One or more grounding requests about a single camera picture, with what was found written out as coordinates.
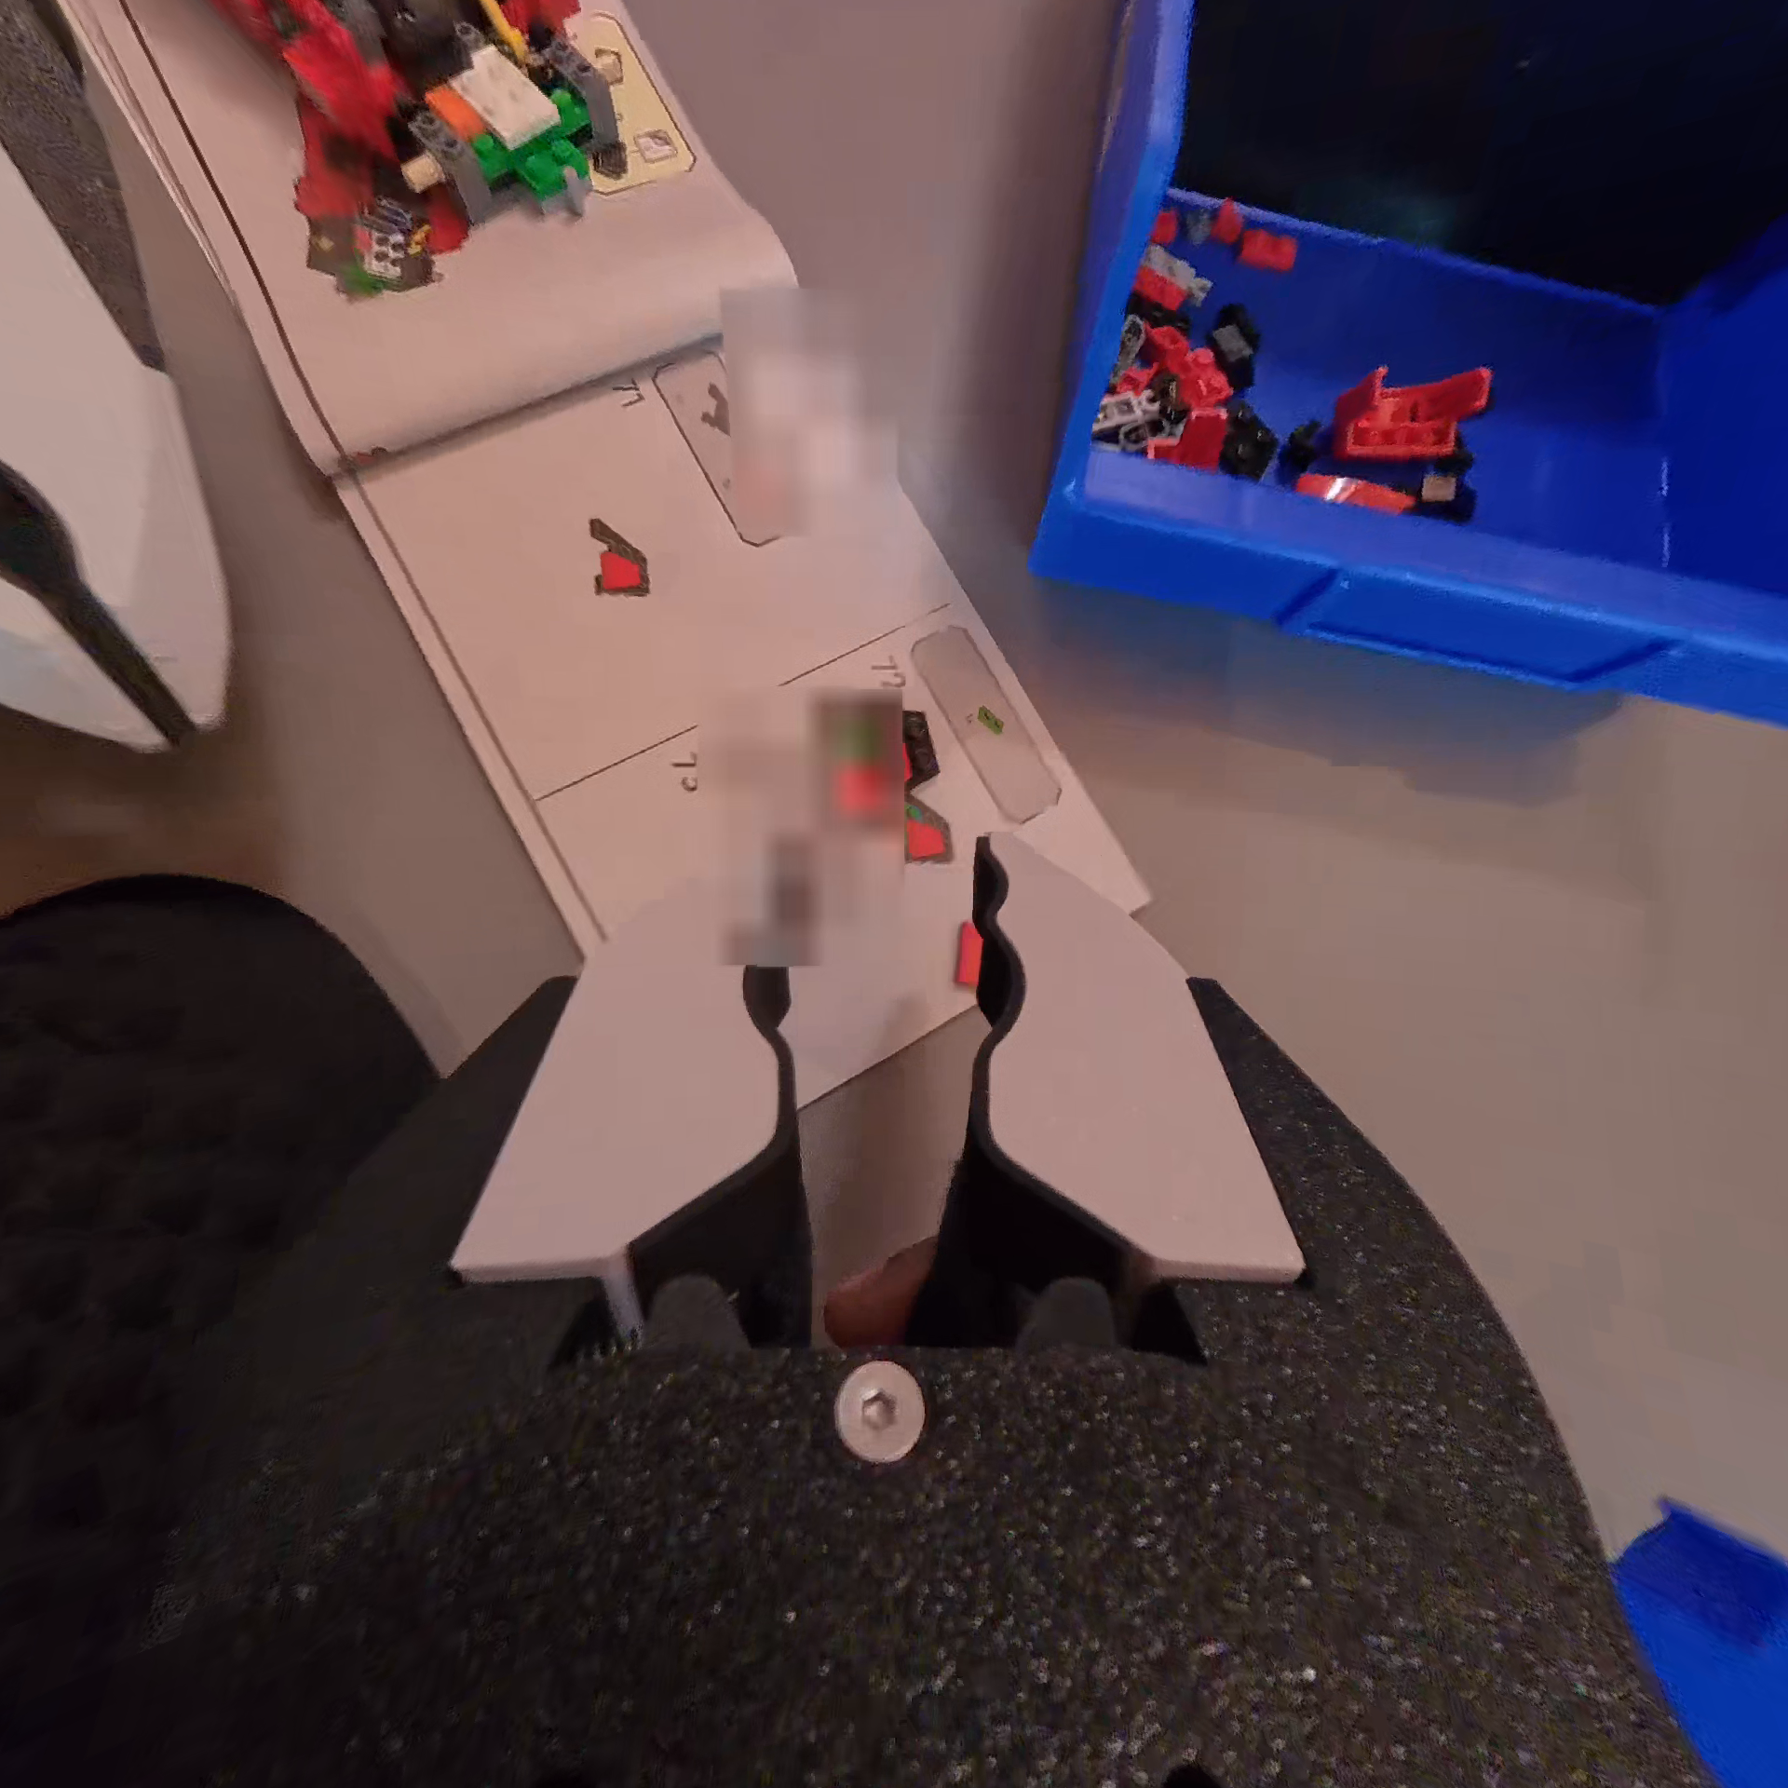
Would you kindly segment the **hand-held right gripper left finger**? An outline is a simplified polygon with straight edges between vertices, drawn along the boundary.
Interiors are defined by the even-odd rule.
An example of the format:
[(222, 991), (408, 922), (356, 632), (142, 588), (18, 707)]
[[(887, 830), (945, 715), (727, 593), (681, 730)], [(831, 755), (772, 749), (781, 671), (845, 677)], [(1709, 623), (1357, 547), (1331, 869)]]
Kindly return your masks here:
[(599, 947), (453, 1242), (460, 1283), (756, 1286), (808, 1242), (784, 968), (707, 880)]

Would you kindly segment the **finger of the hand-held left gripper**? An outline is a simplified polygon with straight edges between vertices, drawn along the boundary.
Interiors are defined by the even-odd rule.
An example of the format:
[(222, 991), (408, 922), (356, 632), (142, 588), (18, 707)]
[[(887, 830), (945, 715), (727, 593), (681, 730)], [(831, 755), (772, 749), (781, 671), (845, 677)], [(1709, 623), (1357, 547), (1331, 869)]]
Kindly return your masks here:
[(135, 359), (12, 151), (0, 164), (0, 475), (68, 524), (86, 588), (193, 738), (225, 709), (231, 623), (175, 380)]
[(190, 738), (190, 707), (86, 588), (68, 524), (21, 479), (0, 479), (0, 707), (135, 749)]

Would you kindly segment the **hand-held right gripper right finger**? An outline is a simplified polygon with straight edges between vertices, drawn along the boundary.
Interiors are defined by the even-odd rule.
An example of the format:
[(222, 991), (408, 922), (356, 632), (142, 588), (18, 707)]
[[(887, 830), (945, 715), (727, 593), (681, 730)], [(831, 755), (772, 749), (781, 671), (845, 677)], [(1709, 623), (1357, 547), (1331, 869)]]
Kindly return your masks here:
[(973, 843), (973, 936), (980, 1259), (1022, 1286), (1296, 1283), (1304, 1247), (1171, 952), (1012, 830)]

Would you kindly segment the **pile of small toy bricks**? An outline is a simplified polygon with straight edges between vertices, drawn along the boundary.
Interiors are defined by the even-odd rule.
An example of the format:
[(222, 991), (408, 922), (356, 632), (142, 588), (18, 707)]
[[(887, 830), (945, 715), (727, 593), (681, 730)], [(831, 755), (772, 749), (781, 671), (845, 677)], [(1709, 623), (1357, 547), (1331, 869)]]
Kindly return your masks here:
[(1128, 282), (1117, 362), (1085, 426), (1094, 450), (1246, 484), (1267, 479), (1382, 518), (1472, 518), (1471, 442), (1447, 463), (1340, 463), (1331, 409), (1273, 435), (1259, 409), (1261, 326), (1235, 295), (1215, 305), (1215, 273), (1187, 250), (1267, 278), (1296, 270), (1296, 236), (1259, 223), (1235, 197), (1168, 197)]

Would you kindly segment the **blue divided plastic bin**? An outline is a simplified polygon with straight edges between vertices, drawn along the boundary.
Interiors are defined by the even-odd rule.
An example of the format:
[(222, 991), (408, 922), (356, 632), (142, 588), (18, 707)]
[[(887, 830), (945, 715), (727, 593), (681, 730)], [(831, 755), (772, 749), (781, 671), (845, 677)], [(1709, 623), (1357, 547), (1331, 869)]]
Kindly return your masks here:
[[(1187, 250), (1273, 435), (1494, 368), (1471, 524), (1094, 450), (1168, 197), (1296, 236)], [(1783, 4), (1123, 4), (1031, 567), (1783, 730), (1783, 343)]]

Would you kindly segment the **red toy brick car model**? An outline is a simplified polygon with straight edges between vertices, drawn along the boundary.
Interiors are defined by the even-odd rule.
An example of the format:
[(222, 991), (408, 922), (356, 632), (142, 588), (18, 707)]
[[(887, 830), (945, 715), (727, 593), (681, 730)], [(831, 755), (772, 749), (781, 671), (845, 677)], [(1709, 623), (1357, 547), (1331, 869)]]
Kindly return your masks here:
[(217, 0), (285, 67), (306, 270), (349, 302), (437, 278), (513, 206), (587, 211), (633, 173), (615, 58), (534, 0)]

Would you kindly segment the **white instruction booklet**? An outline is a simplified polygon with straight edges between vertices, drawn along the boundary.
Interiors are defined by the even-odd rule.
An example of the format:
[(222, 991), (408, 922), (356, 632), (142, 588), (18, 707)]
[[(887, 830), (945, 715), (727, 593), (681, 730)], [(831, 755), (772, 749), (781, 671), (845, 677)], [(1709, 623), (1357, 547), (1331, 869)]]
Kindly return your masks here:
[(945, 764), (896, 942), (796, 979), (801, 1099), (967, 1007), (980, 830), (1150, 906), (905, 491), (865, 547), (741, 524), (721, 295), (796, 273), (627, 4), (528, 74), (452, 4), (470, 74), (393, 173), (331, 162), (321, 80), (225, 4), (68, 10), (582, 952), (702, 875), (702, 715), (751, 689), (898, 695)]

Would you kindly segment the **red angled toy brick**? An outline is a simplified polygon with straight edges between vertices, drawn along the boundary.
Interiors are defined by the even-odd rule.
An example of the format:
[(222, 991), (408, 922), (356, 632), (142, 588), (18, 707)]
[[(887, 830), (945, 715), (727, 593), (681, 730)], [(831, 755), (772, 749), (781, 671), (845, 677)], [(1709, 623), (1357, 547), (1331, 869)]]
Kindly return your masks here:
[(1331, 401), (1340, 463), (1447, 463), (1462, 442), (1462, 422), (1484, 418), (1494, 368), (1457, 368), (1422, 389), (1391, 389), (1379, 362)]

